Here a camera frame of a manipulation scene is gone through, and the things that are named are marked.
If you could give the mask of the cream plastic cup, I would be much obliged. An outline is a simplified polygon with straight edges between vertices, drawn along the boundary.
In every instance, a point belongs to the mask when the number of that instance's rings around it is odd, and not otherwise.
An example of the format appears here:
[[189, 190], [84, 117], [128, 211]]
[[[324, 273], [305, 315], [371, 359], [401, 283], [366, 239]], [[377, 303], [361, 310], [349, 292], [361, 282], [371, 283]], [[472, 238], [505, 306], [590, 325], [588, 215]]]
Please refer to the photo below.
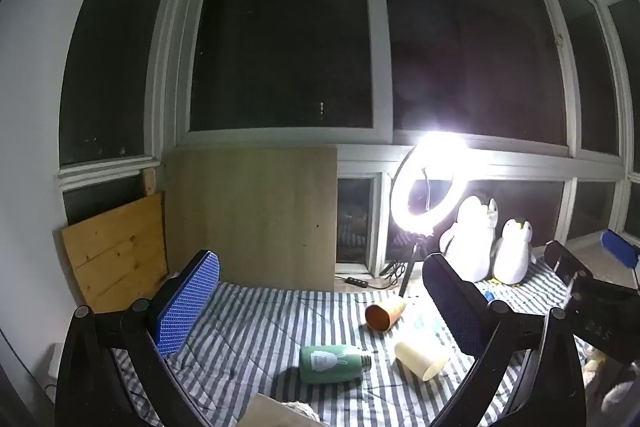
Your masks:
[[448, 352], [435, 343], [401, 341], [395, 346], [398, 362], [409, 369], [420, 381], [430, 381], [449, 361]]

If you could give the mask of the orange paper cup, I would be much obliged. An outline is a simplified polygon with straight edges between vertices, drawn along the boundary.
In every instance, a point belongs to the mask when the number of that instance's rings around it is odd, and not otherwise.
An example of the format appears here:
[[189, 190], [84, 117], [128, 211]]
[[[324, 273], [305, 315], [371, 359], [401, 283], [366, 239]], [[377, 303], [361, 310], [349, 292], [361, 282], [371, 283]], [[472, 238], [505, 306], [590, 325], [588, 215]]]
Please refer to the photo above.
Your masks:
[[399, 320], [405, 309], [405, 299], [394, 296], [380, 303], [372, 303], [372, 305], [367, 306], [364, 318], [369, 329], [377, 333], [386, 333]]

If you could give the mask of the small white penguin plush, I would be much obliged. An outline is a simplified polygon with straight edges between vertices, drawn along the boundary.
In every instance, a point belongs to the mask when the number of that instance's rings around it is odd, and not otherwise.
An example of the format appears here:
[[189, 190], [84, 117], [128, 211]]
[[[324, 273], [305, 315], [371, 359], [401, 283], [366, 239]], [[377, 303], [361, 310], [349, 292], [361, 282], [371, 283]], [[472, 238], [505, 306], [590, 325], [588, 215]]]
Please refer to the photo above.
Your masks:
[[497, 281], [514, 285], [524, 279], [530, 262], [533, 225], [510, 219], [503, 225], [498, 240], [492, 274]]

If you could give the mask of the large white penguin plush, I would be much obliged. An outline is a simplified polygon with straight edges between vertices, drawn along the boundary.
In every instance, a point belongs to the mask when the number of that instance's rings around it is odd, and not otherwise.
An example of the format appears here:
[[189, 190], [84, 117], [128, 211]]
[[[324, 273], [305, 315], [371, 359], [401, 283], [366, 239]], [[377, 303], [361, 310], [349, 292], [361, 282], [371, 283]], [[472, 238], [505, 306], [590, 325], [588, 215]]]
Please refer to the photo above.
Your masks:
[[440, 236], [440, 252], [462, 280], [475, 283], [486, 279], [497, 223], [495, 199], [484, 202], [471, 195], [461, 203], [456, 221]]

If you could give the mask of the black tripod stand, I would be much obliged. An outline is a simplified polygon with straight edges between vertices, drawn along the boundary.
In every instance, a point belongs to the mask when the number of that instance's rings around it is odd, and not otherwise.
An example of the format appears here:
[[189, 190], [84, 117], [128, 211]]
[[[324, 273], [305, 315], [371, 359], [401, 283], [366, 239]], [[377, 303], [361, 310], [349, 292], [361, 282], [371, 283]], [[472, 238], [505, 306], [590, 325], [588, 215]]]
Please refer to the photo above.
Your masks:
[[385, 265], [380, 273], [382, 289], [398, 287], [398, 295], [406, 295], [416, 262], [426, 256], [427, 237], [420, 234], [396, 234], [387, 245]]

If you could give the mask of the blue white striped quilt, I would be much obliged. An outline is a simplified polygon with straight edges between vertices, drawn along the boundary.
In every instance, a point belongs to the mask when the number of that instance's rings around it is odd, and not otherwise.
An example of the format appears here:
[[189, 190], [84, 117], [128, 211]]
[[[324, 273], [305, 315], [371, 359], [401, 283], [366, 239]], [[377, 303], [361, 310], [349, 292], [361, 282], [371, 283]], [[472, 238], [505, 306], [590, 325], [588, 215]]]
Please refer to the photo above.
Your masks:
[[[311, 406], [328, 426], [426, 426], [469, 372], [473, 360], [454, 342], [423, 288], [412, 288], [392, 329], [372, 332], [364, 311], [386, 291], [325, 293], [220, 284], [192, 333], [168, 366], [214, 426], [233, 426], [261, 393]], [[443, 347], [447, 362], [430, 381], [400, 365], [397, 343], [425, 338]], [[370, 353], [361, 378], [335, 386], [299, 379], [299, 350], [347, 345]]]

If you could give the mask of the orange pine wood board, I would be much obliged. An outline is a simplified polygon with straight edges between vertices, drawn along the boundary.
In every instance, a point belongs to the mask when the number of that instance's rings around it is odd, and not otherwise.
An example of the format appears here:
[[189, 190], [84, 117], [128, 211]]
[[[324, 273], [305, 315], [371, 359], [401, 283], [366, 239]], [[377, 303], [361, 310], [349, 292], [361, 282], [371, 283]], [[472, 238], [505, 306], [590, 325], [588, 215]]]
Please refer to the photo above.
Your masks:
[[155, 295], [167, 275], [162, 195], [153, 194], [62, 230], [85, 303], [120, 311]]

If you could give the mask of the black power strip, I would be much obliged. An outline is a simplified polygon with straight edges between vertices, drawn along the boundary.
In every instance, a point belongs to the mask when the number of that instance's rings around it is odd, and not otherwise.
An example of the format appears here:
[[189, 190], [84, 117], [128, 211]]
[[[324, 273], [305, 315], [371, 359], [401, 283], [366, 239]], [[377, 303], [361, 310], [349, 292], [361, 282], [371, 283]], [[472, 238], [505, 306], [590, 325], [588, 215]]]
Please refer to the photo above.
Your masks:
[[368, 288], [370, 286], [368, 281], [357, 279], [357, 277], [343, 277], [342, 281], [347, 285], [358, 288]]

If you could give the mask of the green metal water bottle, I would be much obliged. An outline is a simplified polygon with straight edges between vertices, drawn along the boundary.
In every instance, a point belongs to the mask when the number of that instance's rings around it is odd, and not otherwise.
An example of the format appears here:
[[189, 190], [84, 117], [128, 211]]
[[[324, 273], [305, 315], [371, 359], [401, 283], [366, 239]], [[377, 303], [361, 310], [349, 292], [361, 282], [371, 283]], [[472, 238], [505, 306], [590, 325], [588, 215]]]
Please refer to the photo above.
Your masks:
[[333, 385], [356, 381], [370, 371], [369, 352], [354, 346], [305, 346], [299, 351], [299, 378], [305, 385]]

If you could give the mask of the pale wooden board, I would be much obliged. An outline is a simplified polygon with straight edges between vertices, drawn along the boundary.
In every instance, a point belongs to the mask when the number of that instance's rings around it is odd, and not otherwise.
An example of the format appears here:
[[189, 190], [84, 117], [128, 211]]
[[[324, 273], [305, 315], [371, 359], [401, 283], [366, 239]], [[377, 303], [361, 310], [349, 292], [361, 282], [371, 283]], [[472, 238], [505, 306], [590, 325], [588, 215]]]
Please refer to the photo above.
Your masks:
[[333, 291], [335, 148], [174, 150], [164, 168], [170, 271], [206, 249], [229, 283]]

